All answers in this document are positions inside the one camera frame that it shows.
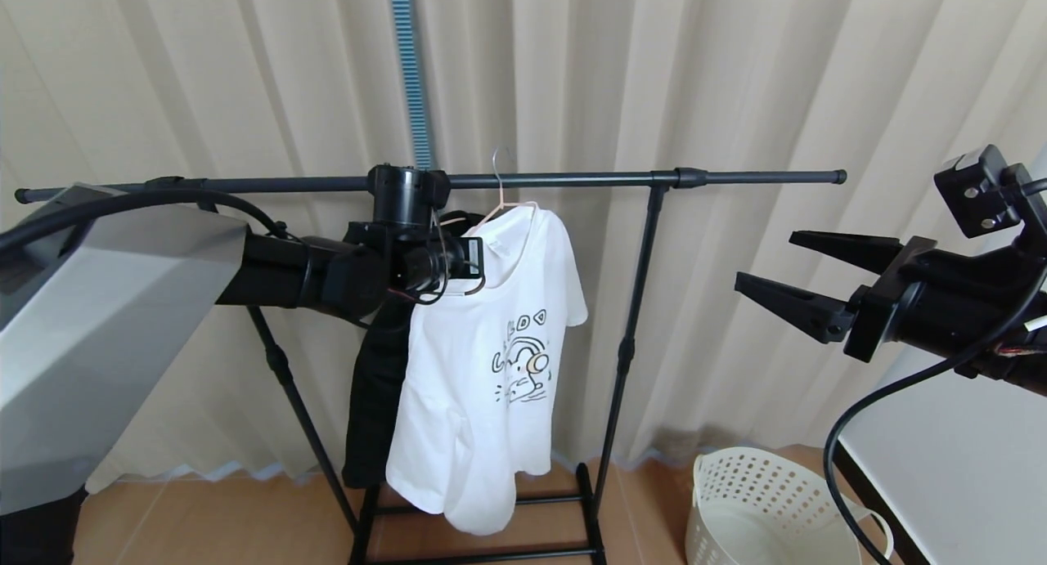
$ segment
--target tiled floor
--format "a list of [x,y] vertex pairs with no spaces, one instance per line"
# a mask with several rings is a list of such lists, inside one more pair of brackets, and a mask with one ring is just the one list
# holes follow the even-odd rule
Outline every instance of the tiled floor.
[[[817,465],[818,451],[783,453]],[[690,474],[654,462],[634,472],[611,469],[600,525],[611,565],[685,563],[684,536]],[[520,492],[573,491],[574,475],[556,469],[518,479]],[[361,495],[351,497],[359,506]],[[398,501],[387,497],[383,503]],[[490,537],[453,530],[441,517],[381,518],[372,536],[373,559],[456,555],[492,547],[582,543],[578,504],[520,506],[509,527]],[[116,483],[84,504],[74,565],[194,563],[269,565],[343,564],[352,535],[321,477],[305,483],[286,478],[255,481],[230,477],[218,483],[174,480]],[[530,561],[579,565],[586,558]]]

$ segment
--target curtain fold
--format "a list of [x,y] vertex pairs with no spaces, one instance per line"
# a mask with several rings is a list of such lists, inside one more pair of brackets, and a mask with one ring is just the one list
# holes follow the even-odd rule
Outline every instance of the curtain fold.
[[[875,385],[871,364],[733,292],[734,273],[847,297],[871,275],[789,232],[937,238],[973,252],[931,177],[998,144],[1029,162],[1047,129],[1047,0],[417,0],[436,162],[499,170],[833,170],[845,185],[670,191],[616,454],[739,439],[820,446]],[[411,163],[389,0],[0,0],[2,221],[10,193],[161,175],[359,175]],[[561,216],[591,319],[570,331],[557,450],[598,453],[644,189],[519,189]],[[369,219],[356,194],[254,196],[296,234]],[[493,191],[453,194],[487,211]],[[343,460],[360,333],[267,309],[325,445]],[[214,309],[91,480],[311,467],[242,309]]]

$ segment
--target blue striped strip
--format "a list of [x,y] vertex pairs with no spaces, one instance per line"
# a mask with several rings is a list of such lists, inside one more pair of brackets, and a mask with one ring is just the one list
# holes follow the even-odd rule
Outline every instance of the blue striped strip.
[[415,144],[415,166],[431,167],[436,162],[429,134],[429,113],[425,106],[422,63],[415,44],[414,0],[393,0],[393,21],[396,24],[397,44],[400,46],[403,88],[407,94],[410,137]]

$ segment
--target cartoon graphic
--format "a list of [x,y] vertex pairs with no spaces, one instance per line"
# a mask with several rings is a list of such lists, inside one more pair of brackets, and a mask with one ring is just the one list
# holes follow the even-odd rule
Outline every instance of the cartoon graphic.
[[507,342],[499,353],[494,353],[491,359],[491,371],[499,374],[507,371],[508,385],[495,387],[495,401],[502,402],[537,402],[547,398],[545,383],[553,380],[549,368],[549,354],[545,354],[545,342],[530,335],[518,335],[530,327],[531,320],[542,325],[545,323],[545,311],[542,309],[532,318],[519,316],[516,322],[509,322]]

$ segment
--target white laundry basket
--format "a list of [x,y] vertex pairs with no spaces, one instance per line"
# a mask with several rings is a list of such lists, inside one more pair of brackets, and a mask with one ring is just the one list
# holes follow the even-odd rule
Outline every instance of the white laundry basket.
[[[847,501],[854,518],[873,516]],[[825,479],[778,455],[731,448],[694,461],[687,524],[688,565],[861,565],[857,540],[829,498]]]

